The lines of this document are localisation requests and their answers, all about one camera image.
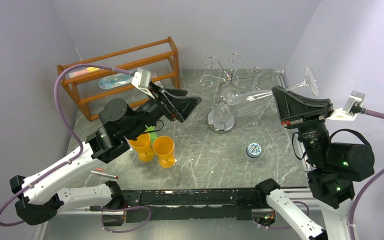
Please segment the clear plastic wine glass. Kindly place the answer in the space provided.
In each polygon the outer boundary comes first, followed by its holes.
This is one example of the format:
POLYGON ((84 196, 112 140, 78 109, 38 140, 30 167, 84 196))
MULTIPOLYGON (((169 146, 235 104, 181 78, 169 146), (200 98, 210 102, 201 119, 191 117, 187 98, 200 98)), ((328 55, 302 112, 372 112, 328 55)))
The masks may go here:
MULTIPOLYGON (((291 91, 301 87, 308 87, 314 96, 319 95, 319 85, 315 74, 310 66, 305 67, 304 80, 300 83, 284 88, 285 91, 291 91)), ((274 98, 271 90, 253 90, 241 93, 235 97, 232 103, 235 117, 241 117, 255 112, 263 105, 274 98)))

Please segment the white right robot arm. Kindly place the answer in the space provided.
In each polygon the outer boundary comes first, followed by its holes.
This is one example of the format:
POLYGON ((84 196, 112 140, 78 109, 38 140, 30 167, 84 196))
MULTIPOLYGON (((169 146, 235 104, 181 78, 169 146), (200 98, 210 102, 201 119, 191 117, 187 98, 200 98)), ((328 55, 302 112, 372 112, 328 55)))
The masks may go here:
POLYGON ((314 99, 275 86, 272 89, 281 125, 292 129, 302 144, 312 170, 307 181, 312 197, 322 213, 324 224, 310 217, 310 209, 301 210, 272 178, 255 186, 258 206, 271 209, 270 220, 283 218, 302 240, 351 240, 351 206, 356 199, 354 184, 375 173, 375 155, 369 141, 358 131, 346 132, 357 143, 335 142, 327 120, 341 117, 330 99, 314 99))

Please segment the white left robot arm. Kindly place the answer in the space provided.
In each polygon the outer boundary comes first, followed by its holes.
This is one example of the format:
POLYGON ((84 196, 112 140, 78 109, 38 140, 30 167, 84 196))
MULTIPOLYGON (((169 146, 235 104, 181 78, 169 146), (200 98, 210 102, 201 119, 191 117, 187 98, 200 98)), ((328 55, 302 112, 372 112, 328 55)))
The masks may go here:
POLYGON ((150 97, 137 109, 132 109, 121 98, 110 100, 98 115, 101 127, 74 152, 37 174, 13 177, 11 189, 20 191, 14 205, 17 216, 34 226, 71 209, 91 206, 119 209, 124 196, 116 181, 81 188, 68 188, 67 183, 127 152, 129 141, 136 140, 160 118, 184 122, 202 101, 198 96, 188 96, 183 89, 165 89, 154 83, 150 83, 148 89, 150 97))

